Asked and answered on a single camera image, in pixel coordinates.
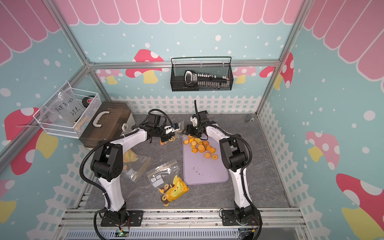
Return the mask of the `ziploc bag with cookies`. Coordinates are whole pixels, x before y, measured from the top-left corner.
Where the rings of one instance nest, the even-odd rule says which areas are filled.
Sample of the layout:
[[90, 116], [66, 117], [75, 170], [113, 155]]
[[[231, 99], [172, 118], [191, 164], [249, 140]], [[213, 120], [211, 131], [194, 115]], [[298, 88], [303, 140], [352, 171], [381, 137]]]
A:
[[147, 172], [147, 178], [158, 190], [164, 207], [168, 207], [190, 190], [179, 176], [179, 170], [177, 161], [168, 161]]
[[151, 157], [137, 155], [132, 150], [128, 150], [123, 154], [123, 173], [132, 182], [137, 182], [147, 172], [151, 161]]
[[172, 125], [165, 125], [163, 127], [160, 144], [165, 145], [167, 143], [174, 142], [179, 137], [179, 134], [181, 134], [184, 130], [184, 127], [184, 121], [174, 123]]

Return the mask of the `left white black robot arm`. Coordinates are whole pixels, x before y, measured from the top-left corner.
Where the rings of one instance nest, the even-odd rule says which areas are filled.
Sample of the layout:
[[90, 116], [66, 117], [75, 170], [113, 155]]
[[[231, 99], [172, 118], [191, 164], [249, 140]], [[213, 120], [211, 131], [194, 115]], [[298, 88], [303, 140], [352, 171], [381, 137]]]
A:
[[180, 125], [173, 123], [165, 112], [152, 109], [142, 123], [132, 127], [131, 132], [100, 141], [84, 157], [79, 168], [81, 179], [101, 190], [105, 198], [105, 207], [96, 216], [100, 215], [117, 226], [123, 226], [129, 221], [130, 215], [120, 184], [124, 153], [152, 138], [160, 138], [162, 142], [166, 142], [179, 129]]

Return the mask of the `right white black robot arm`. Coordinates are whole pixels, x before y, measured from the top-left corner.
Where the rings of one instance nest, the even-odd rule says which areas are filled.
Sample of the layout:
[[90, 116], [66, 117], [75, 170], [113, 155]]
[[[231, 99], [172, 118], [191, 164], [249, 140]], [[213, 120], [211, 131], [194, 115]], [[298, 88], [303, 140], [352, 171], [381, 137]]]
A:
[[235, 218], [241, 225], [256, 220], [260, 229], [263, 225], [261, 212], [251, 200], [246, 177], [247, 167], [253, 157], [250, 145], [239, 134], [230, 134], [216, 122], [210, 121], [207, 111], [199, 112], [196, 100], [194, 107], [192, 123], [186, 126], [183, 134], [198, 138], [206, 136], [219, 144], [222, 162], [231, 176], [234, 187]]

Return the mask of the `clear labelled plastic bag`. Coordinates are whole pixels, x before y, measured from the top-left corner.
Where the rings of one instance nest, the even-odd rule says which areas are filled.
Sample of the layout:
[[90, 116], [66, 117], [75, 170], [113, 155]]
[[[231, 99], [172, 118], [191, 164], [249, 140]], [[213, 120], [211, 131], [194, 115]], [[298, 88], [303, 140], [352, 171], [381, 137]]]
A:
[[71, 88], [59, 90], [48, 108], [60, 119], [64, 126], [70, 128], [76, 124], [85, 111]]

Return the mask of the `rectangular yellow biscuit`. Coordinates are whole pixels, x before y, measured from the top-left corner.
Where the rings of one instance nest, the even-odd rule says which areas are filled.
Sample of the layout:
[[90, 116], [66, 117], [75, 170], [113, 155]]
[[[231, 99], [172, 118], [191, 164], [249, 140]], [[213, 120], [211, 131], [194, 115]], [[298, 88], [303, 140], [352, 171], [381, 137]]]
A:
[[201, 140], [201, 139], [199, 139], [199, 138], [194, 138], [194, 141], [197, 143], [197, 144], [202, 144], [203, 143], [203, 141]]

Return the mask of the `large round plain cookie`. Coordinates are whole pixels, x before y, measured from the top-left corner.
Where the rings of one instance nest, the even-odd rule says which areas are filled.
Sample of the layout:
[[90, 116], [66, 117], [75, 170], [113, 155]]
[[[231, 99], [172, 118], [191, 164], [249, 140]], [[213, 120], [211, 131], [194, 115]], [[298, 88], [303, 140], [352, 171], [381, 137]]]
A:
[[199, 145], [198, 146], [198, 151], [201, 153], [204, 153], [206, 151], [206, 147], [204, 145]]

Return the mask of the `brown lidded storage box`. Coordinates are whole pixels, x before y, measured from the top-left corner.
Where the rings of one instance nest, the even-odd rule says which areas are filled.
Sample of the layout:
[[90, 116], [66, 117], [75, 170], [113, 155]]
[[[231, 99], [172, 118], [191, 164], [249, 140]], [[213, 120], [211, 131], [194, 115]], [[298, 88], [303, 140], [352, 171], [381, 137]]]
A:
[[132, 131], [136, 124], [132, 111], [125, 102], [102, 103], [80, 141], [86, 148], [96, 147], [100, 141], [120, 137]]

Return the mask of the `lilac plastic tray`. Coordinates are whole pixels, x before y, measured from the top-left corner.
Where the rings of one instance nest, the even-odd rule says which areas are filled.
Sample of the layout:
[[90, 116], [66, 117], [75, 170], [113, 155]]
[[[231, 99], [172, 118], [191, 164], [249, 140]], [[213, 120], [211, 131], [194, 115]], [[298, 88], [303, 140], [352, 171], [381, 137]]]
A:
[[[229, 180], [229, 173], [224, 166], [220, 153], [220, 145], [211, 137], [202, 136], [200, 138], [206, 147], [206, 151], [201, 153], [198, 151], [198, 146], [192, 136], [183, 137], [183, 170], [184, 181], [187, 185], [202, 185], [225, 183]], [[184, 140], [189, 140], [189, 144], [185, 145]], [[215, 148], [214, 154], [218, 155], [217, 160], [205, 158], [205, 153], [210, 153], [210, 148]]]

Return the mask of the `socket wrench set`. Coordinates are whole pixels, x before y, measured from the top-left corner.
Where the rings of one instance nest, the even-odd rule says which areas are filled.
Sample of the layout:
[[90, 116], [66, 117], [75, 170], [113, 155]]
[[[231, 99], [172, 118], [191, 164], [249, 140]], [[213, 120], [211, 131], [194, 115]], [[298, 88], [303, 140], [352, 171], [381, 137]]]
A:
[[192, 71], [185, 72], [184, 82], [186, 86], [198, 89], [226, 89], [231, 87], [231, 80], [227, 76], [219, 78], [216, 75], [198, 74]]

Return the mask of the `small clear object in corner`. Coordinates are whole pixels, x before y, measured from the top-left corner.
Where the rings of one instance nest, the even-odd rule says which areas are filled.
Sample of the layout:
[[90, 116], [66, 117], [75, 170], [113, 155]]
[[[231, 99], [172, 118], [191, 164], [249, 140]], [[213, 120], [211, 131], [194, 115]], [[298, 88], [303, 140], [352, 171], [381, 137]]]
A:
[[255, 118], [251, 115], [247, 115], [246, 118], [245, 118], [245, 122], [246, 123], [251, 123], [255, 120]]

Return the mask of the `black tape roll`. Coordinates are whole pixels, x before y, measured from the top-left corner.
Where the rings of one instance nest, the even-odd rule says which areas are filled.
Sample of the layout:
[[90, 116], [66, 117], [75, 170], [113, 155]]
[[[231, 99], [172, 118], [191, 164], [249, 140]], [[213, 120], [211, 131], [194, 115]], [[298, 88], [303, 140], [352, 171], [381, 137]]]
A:
[[91, 102], [93, 101], [94, 98], [95, 98], [95, 96], [84, 97], [82, 99], [82, 104], [83, 104], [84, 108], [87, 108], [91, 104]]

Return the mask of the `black mesh wall basket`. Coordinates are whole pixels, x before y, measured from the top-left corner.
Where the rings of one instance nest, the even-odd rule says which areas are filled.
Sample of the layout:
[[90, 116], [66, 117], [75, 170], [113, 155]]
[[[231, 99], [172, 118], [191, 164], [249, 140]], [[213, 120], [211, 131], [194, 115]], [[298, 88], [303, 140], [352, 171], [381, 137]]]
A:
[[173, 92], [230, 91], [234, 83], [231, 57], [171, 59]]

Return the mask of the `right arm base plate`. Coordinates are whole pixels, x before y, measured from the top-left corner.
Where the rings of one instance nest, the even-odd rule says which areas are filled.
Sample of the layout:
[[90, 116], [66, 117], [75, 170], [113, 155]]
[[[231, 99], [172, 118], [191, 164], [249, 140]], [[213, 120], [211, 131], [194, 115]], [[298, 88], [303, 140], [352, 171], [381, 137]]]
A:
[[220, 209], [219, 217], [222, 220], [223, 226], [253, 226], [258, 227], [260, 219], [257, 216], [241, 215], [234, 209]]

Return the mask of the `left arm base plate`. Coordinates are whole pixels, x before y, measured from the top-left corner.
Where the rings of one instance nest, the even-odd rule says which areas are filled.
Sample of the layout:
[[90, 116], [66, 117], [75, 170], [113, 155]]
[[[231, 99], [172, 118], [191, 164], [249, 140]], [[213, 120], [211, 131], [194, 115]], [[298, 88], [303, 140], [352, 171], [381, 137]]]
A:
[[102, 227], [140, 227], [144, 211], [121, 210], [119, 212], [107, 211], [102, 218]]

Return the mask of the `aluminium front rail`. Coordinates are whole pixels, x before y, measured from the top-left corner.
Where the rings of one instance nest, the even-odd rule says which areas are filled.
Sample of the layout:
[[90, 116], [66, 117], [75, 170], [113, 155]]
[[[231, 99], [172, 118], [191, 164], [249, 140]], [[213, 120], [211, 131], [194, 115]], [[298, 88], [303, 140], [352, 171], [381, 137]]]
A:
[[141, 225], [98, 227], [106, 240], [237, 240], [241, 233], [261, 231], [261, 240], [311, 239], [298, 208], [261, 208], [263, 226], [256, 220], [236, 225], [224, 218], [220, 209], [147, 209]]

